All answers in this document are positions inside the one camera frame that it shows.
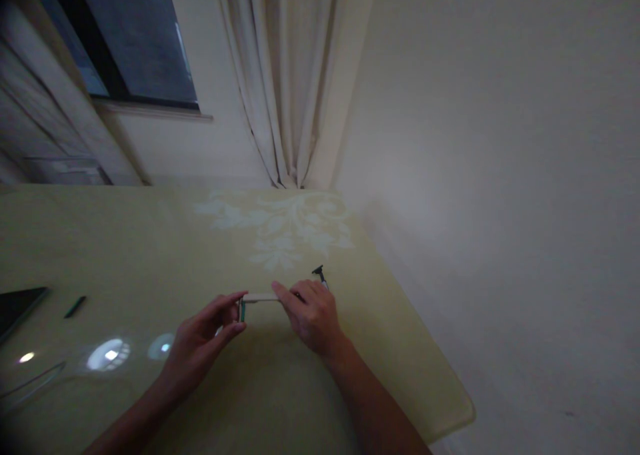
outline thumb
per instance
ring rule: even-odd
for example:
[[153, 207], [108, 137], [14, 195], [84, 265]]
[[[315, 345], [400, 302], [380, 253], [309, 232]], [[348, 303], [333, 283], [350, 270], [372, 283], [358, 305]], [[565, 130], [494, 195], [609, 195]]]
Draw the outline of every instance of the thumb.
[[223, 329], [220, 330], [220, 333], [213, 337], [213, 339], [207, 344], [209, 353], [217, 356], [222, 349], [225, 348], [236, 336], [240, 335], [245, 328], [247, 328], [247, 324], [244, 322], [229, 324], [223, 327]]

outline right hand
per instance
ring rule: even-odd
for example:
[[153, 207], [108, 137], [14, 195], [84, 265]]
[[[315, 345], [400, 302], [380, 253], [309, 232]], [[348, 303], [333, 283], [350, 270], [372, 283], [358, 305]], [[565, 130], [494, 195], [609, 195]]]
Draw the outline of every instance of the right hand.
[[332, 358], [349, 343], [340, 329], [335, 298], [317, 280], [300, 280], [287, 289], [280, 282], [271, 288], [289, 316], [291, 328], [313, 352]]

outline white wall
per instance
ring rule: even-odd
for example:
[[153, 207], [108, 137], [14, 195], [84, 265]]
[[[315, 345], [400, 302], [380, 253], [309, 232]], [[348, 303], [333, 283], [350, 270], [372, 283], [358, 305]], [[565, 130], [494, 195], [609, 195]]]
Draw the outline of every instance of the white wall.
[[213, 122], [111, 113], [112, 128], [141, 176], [154, 185], [270, 187], [252, 145], [219, 0], [173, 0], [200, 111]]
[[640, 0], [374, 0], [335, 187], [477, 407], [437, 450], [640, 451]]

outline yellow table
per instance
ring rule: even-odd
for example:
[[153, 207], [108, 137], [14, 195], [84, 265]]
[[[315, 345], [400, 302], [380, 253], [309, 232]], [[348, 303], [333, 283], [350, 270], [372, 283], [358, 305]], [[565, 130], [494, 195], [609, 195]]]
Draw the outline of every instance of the yellow table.
[[[220, 293], [316, 278], [320, 264], [343, 330], [422, 437], [470, 423], [464, 387], [339, 195], [38, 185], [0, 190], [0, 292], [51, 288], [0, 346], [0, 376], [6, 390], [67, 365], [4, 421], [35, 452], [79, 452], [157, 376], [158, 344], [184, 318]], [[248, 305], [246, 321], [150, 451], [356, 452], [337, 388], [281, 306]], [[114, 339], [119, 364], [91, 370]]]

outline left hand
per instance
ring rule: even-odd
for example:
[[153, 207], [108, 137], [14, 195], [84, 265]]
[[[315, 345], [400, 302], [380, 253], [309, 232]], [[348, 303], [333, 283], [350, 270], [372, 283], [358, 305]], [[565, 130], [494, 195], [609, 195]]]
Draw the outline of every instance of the left hand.
[[183, 398], [200, 385], [222, 349], [246, 328], [244, 322], [237, 322], [237, 301], [247, 293], [219, 295], [200, 313], [180, 324], [156, 381], [165, 393]]

